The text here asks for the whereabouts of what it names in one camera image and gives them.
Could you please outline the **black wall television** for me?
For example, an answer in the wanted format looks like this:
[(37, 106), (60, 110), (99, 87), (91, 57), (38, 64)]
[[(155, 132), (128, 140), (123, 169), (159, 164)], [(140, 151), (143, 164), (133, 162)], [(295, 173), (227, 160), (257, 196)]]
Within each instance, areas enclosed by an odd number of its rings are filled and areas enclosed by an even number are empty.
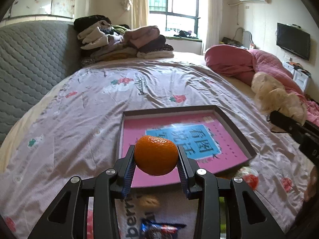
[(278, 23), (276, 45), (306, 61), (310, 59), (310, 35), (299, 28)]

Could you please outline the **brown tray with pink book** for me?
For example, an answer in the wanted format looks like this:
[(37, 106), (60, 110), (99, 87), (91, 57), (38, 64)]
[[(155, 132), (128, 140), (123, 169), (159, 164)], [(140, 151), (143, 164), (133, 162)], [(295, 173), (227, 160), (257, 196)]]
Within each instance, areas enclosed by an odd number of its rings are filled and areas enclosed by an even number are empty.
[(124, 112), (117, 146), (119, 158), (144, 135), (182, 146), (200, 168), (218, 176), (233, 173), (256, 157), (241, 130), (215, 105)]

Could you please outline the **blue oreo cookie packet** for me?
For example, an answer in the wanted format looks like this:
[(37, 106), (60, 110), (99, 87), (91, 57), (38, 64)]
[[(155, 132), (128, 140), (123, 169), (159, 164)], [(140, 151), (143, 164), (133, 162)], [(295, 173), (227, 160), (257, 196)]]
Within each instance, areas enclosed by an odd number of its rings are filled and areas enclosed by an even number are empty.
[(178, 232), (186, 228), (186, 224), (158, 223), (149, 219), (141, 219), (140, 238), (145, 239), (174, 239)]

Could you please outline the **pink strawberry print bedspread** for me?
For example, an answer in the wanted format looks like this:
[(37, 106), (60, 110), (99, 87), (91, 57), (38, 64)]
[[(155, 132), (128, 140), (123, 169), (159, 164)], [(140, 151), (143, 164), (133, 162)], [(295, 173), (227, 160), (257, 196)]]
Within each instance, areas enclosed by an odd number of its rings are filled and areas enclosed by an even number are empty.
[(256, 151), (255, 192), (288, 231), (302, 210), (310, 172), (298, 144), (271, 132), (248, 92), (206, 66), (173, 59), (81, 69), (31, 125), (1, 174), (1, 215), (17, 238), (27, 238), (72, 176), (94, 177), (112, 167), (123, 112), (217, 105)]

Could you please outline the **red snack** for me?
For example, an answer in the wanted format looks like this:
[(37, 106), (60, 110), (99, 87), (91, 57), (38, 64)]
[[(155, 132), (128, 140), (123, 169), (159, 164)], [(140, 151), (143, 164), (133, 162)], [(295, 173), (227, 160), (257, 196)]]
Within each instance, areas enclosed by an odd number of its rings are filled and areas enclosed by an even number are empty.
[(237, 171), (236, 175), (240, 176), (252, 190), (255, 190), (258, 187), (258, 172), (252, 167), (242, 167)]

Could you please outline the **cream left curtain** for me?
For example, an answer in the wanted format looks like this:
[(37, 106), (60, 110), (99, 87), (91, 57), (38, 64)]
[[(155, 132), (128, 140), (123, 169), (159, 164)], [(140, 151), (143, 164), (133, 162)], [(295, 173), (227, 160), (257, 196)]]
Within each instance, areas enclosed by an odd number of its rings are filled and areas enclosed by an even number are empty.
[(148, 25), (148, 0), (122, 0), (124, 11), (130, 12), (130, 22), (133, 29)]

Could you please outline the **cream spotted cloth pouch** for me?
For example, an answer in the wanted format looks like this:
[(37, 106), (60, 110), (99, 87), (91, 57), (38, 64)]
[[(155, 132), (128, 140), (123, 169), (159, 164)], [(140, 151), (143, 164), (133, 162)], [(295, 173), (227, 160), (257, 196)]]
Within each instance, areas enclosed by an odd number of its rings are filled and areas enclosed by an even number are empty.
[(252, 79), (251, 89), (255, 93), (255, 105), (262, 114), (269, 115), (272, 111), (279, 111), (302, 125), (305, 123), (305, 103), (296, 94), (287, 93), (283, 84), (273, 76), (264, 72), (256, 73)]

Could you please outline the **pink quilted blanket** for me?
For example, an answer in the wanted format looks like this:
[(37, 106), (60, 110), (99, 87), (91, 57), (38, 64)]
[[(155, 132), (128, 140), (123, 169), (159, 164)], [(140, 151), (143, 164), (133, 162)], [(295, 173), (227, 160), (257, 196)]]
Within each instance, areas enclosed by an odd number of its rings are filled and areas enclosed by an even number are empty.
[(251, 86), (254, 74), (264, 72), (283, 84), (288, 93), (296, 94), (307, 105), (310, 122), (318, 125), (318, 105), (306, 99), (300, 87), (293, 81), (292, 74), (273, 54), (252, 49), (245, 50), (231, 45), (214, 45), (205, 53), (206, 66), (217, 74), (234, 77)]

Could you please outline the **brown walnut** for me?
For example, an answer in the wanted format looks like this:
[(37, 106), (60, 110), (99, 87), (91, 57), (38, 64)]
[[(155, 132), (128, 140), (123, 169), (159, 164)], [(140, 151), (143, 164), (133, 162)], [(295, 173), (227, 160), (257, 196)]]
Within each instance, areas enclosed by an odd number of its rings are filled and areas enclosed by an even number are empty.
[(160, 208), (160, 201), (154, 195), (144, 195), (139, 198), (138, 205), (144, 210), (155, 211)]

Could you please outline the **orange mandarin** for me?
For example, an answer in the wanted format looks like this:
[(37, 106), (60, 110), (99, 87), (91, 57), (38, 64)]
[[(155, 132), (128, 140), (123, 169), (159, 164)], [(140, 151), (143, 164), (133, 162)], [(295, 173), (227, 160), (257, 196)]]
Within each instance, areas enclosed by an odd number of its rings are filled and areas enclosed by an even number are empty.
[(145, 135), (135, 144), (134, 159), (141, 171), (162, 176), (176, 167), (178, 148), (168, 139)]

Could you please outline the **white right curtain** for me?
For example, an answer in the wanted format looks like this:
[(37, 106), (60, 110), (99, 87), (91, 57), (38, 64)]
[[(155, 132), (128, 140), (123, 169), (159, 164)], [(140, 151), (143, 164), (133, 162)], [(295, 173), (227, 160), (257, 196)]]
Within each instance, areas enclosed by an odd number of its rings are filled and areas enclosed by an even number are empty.
[(207, 6), (207, 30), (204, 42), (204, 51), (213, 45), (219, 44), (222, 25), (223, 0), (208, 0)]

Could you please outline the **white drawer cabinet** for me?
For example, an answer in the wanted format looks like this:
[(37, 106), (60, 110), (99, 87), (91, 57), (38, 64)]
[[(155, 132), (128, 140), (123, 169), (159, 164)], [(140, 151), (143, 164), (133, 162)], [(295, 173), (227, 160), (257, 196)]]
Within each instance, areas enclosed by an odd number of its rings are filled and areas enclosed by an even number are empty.
[(292, 75), (294, 82), (305, 93), (309, 87), (311, 74), (307, 70), (298, 65), (293, 65), (291, 62), (283, 62), (283, 67)]

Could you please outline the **window with dark frame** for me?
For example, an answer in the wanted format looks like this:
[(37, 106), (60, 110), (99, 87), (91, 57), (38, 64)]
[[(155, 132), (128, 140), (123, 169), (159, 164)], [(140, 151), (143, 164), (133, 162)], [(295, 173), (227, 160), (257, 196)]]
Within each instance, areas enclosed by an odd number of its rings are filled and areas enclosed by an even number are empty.
[(148, 0), (148, 23), (165, 36), (198, 37), (200, 0)]

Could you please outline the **grey quilted headboard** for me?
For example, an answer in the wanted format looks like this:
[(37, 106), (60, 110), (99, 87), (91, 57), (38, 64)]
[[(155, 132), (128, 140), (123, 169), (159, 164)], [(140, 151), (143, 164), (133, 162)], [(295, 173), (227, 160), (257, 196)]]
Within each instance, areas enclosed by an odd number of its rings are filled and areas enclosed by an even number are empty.
[(80, 69), (71, 22), (28, 21), (1, 27), (1, 140), (55, 85)]

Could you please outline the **pile of folded clothes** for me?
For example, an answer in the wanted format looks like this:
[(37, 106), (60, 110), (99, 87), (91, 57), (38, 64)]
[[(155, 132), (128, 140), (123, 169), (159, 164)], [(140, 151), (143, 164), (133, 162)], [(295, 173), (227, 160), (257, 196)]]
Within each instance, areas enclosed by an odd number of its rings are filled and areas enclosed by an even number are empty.
[(103, 15), (77, 18), (74, 21), (81, 42), (81, 66), (129, 58), (156, 59), (174, 57), (174, 48), (166, 43), (157, 26), (130, 29), (113, 25)]

